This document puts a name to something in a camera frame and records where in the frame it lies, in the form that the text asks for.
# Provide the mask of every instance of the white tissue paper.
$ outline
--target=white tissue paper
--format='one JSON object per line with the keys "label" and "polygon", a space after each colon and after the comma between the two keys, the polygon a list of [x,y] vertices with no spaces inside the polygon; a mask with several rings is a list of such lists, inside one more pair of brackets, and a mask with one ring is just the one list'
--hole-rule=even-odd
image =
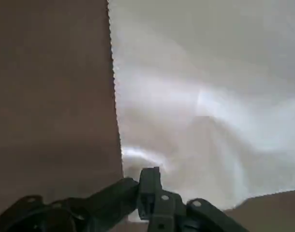
{"label": "white tissue paper", "polygon": [[295,0],[109,0],[125,176],[220,209],[295,189]]}

